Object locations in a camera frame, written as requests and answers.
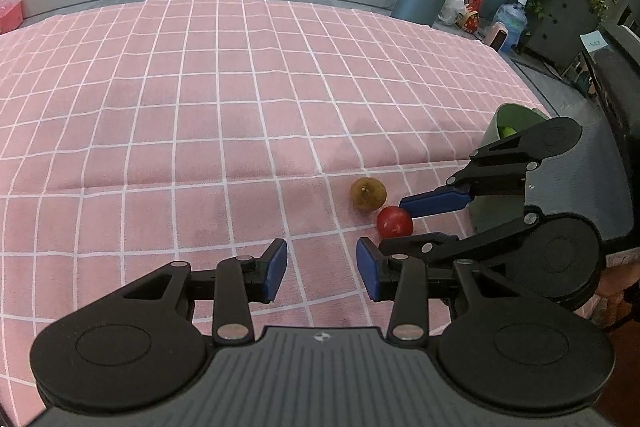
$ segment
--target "blue bottle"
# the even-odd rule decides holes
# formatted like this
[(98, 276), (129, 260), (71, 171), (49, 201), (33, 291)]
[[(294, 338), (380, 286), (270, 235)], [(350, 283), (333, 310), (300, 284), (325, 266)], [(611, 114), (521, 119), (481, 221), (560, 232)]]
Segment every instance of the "blue bottle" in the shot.
[(516, 4), (503, 4), (495, 13), (493, 23), (501, 22), (507, 28), (508, 34), (500, 51), (510, 51), (520, 41), (520, 35), (527, 27), (527, 16), (524, 7), (528, 0), (518, 0)]

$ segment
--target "red tomato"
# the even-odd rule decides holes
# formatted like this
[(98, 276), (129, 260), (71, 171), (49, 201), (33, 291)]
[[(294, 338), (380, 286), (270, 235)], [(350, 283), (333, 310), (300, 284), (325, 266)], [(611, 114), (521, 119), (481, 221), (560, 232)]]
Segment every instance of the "red tomato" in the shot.
[(399, 206), (387, 206), (380, 210), (376, 227), (382, 239), (404, 237), (414, 233), (414, 222)]

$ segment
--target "green bucket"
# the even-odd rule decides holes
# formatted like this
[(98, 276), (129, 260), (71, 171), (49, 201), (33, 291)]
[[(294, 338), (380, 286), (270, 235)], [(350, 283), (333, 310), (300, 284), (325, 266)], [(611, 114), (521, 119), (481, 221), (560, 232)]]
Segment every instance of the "green bucket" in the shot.
[[(505, 103), (495, 112), (484, 133), (481, 146), (500, 140), (500, 128), (510, 127), (515, 132), (521, 132), (534, 126), (548, 116), (542, 111), (530, 109), (517, 103)], [(471, 224), (476, 233), (484, 232), (522, 217), (524, 210), (524, 195), (518, 196), (478, 196), (468, 205)]]

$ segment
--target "white plastic bag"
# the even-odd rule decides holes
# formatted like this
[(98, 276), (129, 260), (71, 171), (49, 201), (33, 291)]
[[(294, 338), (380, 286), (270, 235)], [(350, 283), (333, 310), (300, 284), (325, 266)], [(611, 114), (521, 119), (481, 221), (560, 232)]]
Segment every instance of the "white plastic bag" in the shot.
[(446, 26), (456, 23), (460, 14), (466, 11), (465, 0), (446, 0), (438, 14), (438, 19)]

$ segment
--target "red box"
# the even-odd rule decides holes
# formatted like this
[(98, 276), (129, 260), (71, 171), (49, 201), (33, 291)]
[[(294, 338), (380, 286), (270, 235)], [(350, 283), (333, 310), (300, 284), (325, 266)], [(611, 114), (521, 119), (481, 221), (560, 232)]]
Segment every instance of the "red box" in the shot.
[(0, 34), (15, 30), (23, 20), (22, 0), (0, 0)]

